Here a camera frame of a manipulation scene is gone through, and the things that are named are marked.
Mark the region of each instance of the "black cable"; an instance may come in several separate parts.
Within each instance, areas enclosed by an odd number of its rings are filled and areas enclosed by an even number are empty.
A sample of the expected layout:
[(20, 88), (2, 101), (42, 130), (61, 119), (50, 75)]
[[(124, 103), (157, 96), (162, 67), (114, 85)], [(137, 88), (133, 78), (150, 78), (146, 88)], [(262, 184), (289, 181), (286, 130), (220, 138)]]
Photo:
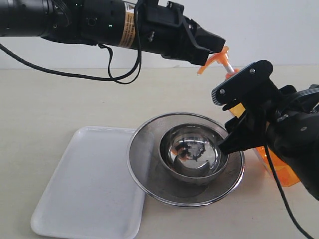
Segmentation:
[(286, 207), (286, 210), (289, 214), (289, 217), (291, 218), (291, 220), (293, 221), (294, 225), (296, 226), (296, 228), (308, 239), (314, 239), (312, 236), (310, 236), (300, 225), (299, 223), (297, 222), (293, 212), (291, 211), (291, 208), (289, 206), (289, 203), (288, 203), (288, 200), (286, 198), (286, 195), (284, 193), (284, 190), (283, 190), (283, 187), (281, 186), (281, 183), (280, 183), (280, 180), (277, 176), (277, 173), (276, 173), (276, 170), (275, 170), (275, 167), (274, 167), (274, 164), (272, 162), (272, 159), (271, 159), (271, 156), (270, 156), (270, 153), (269, 153), (269, 149), (268, 149), (268, 145), (267, 145), (267, 138), (266, 138), (266, 123), (267, 123), (267, 120), (264, 121), (264, 130), (263, 130), (263, 139), (265, 141), (264, 143), (264, 148), (265, 148), (265, 152), (266, 152), (266, 156), (267, 156), (267, 160), (268, 160), (268, 163), (269, 163), (269, 166), (271, 168), (271, 171), (274, 175), (274, 178), (275, 178), (275, 181), (276, 181), (276, 184), (277, 184), (277, 187), (279, 189), (279, 192), (280, 192), (280, 195), (283, 199), (283, 202), (285, 204), (285, 207)]
[[(109, 66), (108, 66), (108, 71), (109, 71), (109, 75), (110, 75), (109, 78), (95, 77), (95, 76), (88, 76), (88, 75), (73, 74), (73, 73), (50, 70), (50, 69), (47, 69), (47, 68), (44, 68), (44, 67), (37, 66), (35, 64), (32, 64), (32, 63), (22, 59), (21, 57), (17, 56), (13, 52), (11, 52), (9, 49), (7, 49), (2, 44), (0, 44), (0, 50), (2, 50), (3, 52), (5, 52), (9, 56), (11, 56), (13, 59), (17, 60), (18, 62), (22, 63), (23, 65), (26, 65), (26, 66), (28, 66), (30, 68), (33, 68), (35, 70), (42, 71), (42, 72), (45, 72), (45, 73), (48, 73), (48, 74), (66, 76), (66, 77), (74, 77), (74, 78), (83, 78), (83, 79), (96, 80), (96, 81), (116, 82), (118, 84), (128, 85), (128, 84), (133, 83), (138, 78), (138, 76), (140, 75), (140, 72), (141, 72), (141, 67), (142, 67), (142, 46), (141, 46), (141, 39), (140, 39), (139, 29), (138, 29), (138, 10), (139, 10), (139, 7), (143, 3), (144, 3), (144, 0), (138, 0), (136, 6), (134, 8), (134, 24), (135, 24), (135, 31), (136, 31), (137, 40), (138, 40), (138, 55), (137, 55), (137, 59), (136, 59), (136, 62), (134, 64), (133, 68), (128, 73), (126, 73), (126, 74), (124, 74), (122, 76), (113, 77), (111, 75), (110, 65), (111, 65), (111, 61), (113, 59), (113, 50), (110, 47), (107, 47), (107, 49), (109, 50), (109, 53), (110, 54), (112, 53), (112, 56), (110, 55), (110, 61), (109, 61)], [(102, 45), (102, 44), (99, 44), (99, 47), (100, 48), (106, 48), (106, 46)], [(128, 78), (129, 76), (131, 76), (136, 71), (137, 68), (139, 68), (138, 73), (137, 73), (137, 75), (135, 76), (135, 78), (132, 81), (130, 81), (128, 83), (120, 82), (120, 80), (123, 80), (123, 79)]]

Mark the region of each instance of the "bowl rim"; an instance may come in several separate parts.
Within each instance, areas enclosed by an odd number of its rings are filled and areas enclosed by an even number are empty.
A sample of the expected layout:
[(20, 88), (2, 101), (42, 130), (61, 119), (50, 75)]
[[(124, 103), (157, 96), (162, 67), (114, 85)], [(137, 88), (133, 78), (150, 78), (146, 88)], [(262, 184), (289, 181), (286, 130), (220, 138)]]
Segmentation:
[(223, 136), (221, 136), (217, 131), (215, 131), (214, 129), (212, 129), (211, 127), (209, 127), (208, 125), (205, 125), (205, 124), (202, 124), (202, 123), (182, 123), (182, 124), (179, 124), (179, 125), (176, 125), (172, 128), (170, 128), (169, 130), (167, 130), (164, 135), (160, 138), (160, 141), (159, 141), (159, 145), (158, 145), (158, 154), (159, 154), (159, 158), (160, 158), (160, 161), (161, 163), (163, 164), (163, 166), (169, 170), (171, 173), (173, 174), (177, 174), (178, 176), (182, 177), (182, 178), (185, 178), (185, 179), (194, 179), (194, 180), (204, 180), (204, 179), (209, 179), (209, 178), (213, 178), (215, 177), (216, 175), (220, 174), (223, 172), (223, 170), (227, 167), (227, 163), (228, 163), (228, 160), (229, 160), (229, 154), (226, 156), (225, 154), (223, 154), (221, 151), (221, 157), (226, 157), (226, 159), (223, 161), (224, 162), (224, 165), (219, 168), (217, 171), (215, 171), (213, 174), (210, 174), (210, 175), (207, 175), (207, 176), (204, 176), (204, 177), (189, 177), (189, 176), (185, 176), (183, 174), (180, 174), (174, 170), (172, 170), (164, 161), (163, 157), (161, 156), (161, 151), (160, 151), (160, 146), (161, 146), (161, 142), (163, 140), (163, 138), (167, 135), (167, 133), (169, 131), (171, 131), (173, 128), (175, 127), (180, 127), (180, 126), (183, 126), (183, 125), (199, 125), (199, 126), (203, 126), (203, 127), (206, 127), (206, 128), (209, 128), (210, 130), (214, 131), (215, 133), (217, 133), (220, 137), (224, 138)]
[(134, 134), (132, 135), (131, 139), (130, 139), (130, 142), (128, 144), (128, 148), (127, 148), (127, 154), (126, 154), (126, 160), (127, 160), (127, 166), (128, 166), (128, 169), (129, 169), (129, 173), (131, 175), (131, 177), (133, 178), (133, 180), (135, 181), (135, 183), (146, 193), (148, 194), (149, 196), (157, 199), (158, 201), (162, 202), (162, 203), (165, 203), (167, 205), (171, 205), (171, 206), (177, 206), (177, 207), (182, 207), (182, 208), (198, 208), (198, 207), (204, 207), (204, 206), (208, 206), (210, 204), (213, 204), (223, 198), (225, 198), (228, 194), (230, 194), (232, 191), (234, 191), (238, 185), (240, 184), (240, 182), (242, 181), (243, 179), (243, 176), (244, 176), (244, 172), (245, 172), (245, 154), (243, 151), (238, 151), (237, 153), (240, 154), (240, 158), (241, 158), (241, 171), (240, 173), (238, 174), (237, 178), (236, 178), (236, 181), (235, 183), (223, 194), (221, 194), (219, 197), (216, 197), (214, 199), (211, 199), (211, 200), (207, 200), (205, 202), (200, 202), (200, 203), (179, 203), (179, 202), (173, 202), (173, 201), (170, 201), (170, 200), (167, 200), (165, 198), (161, 198), (160, 196), (152, 193), (150, 190), (148, 190), (146, 187), (144, 187), (144, 185), (137, 179), (137, 177), (135, 176), (133, 170), (132, 170), (132, 167), (131, 167), (131, 164), (130, 164), (130, 151), (131, 151), (131, 146), (132, 146), (132, 143), (135, 139), (135, 137), (137, 136), (137, 134), (146, 126), (148, 125), (149, 123), (157, 120), (157, 119), (160, 119), (160, 118), (163, 118), (163, 117), (167, 117), (167, 116), (172, 116), (172, 115), (187, 115), (187, 116), (195, 116), (195, 117), (200, 117), (202, 119), (206, 119), (206, 120), (209, 120), (213, 123), (216, 123), (217, 125), (219, 125), (220, 127), (222, 127), (224, 129), (224, 127), (214, 121), (213, 119), (210, 119), (206, 116), (202, 116), (202, 115), (198, 115), (198, 114), (195, 114), (195, 113), (187, 113), (187, 112), (172, 112), (172, 113), (166, 113), (166, 114), (162, 114), (162, 115), (159, 115), (159, 116), (156, 116), (156, 117), (153, 117), (149, 120), (147, 120), (145, 123), (143, 123), (140, 127), (138, 127), (136, 129), (136, 131), (134, 132)]

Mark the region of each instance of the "white wall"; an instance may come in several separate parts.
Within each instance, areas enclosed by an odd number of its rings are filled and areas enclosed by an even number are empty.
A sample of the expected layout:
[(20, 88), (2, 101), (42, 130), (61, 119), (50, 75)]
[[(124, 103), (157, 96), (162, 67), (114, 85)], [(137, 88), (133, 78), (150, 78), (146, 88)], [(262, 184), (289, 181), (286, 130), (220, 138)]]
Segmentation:
[[(267, 59), (277, 65), (319, 64), (319, 0), (177, 0), (185, 15), (223, 36), (233, 65)], [(49, 68), (105, 68), (107, 51), (40, 38), (0, 38), (0, 43)], [(113, 68), (132, 67), (136, 52), (114, 48)], [(143, 67), (190, 66), (144, 54)], [(0, 52), (0, 68), (23, 68)]]

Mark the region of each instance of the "metal bowl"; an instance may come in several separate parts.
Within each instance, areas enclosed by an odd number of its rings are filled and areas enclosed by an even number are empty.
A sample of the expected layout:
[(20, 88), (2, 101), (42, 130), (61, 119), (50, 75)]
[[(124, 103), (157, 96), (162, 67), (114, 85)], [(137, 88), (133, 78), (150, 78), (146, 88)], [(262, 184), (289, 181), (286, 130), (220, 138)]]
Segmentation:
[(176, 179), (196, 185), (207, 184), (226, 168), (229, 155), (216, 146), (222, 136), (196, 123), (171, 128), (159, 144), (161, 162)]
[(224, 198), (239, 185), (244, 173), (244, 154), (230, 154), (224, 171), (206, 185), (176, 179), (165, 168), (159, 146), (169, 130), (185, 124), (205, 125), (222, 138), (228, 135), (219, 123), (200, 115), (170, 113), (155, 117), (140, 126), (131, 138), (127, 150), (128, 169), (144, 192), (165, 204), (179, 207), (209, 205)]

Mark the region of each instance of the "white tray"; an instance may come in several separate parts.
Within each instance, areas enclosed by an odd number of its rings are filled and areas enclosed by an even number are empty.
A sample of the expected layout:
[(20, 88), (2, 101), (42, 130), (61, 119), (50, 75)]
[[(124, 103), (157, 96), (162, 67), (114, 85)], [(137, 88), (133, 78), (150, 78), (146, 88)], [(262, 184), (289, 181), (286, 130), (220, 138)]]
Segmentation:
[(68, 239), (137, 235), (145, 195), (126, 164), (133, 133), (90, 126), (74, 134), (33, 213), (36, 234)]

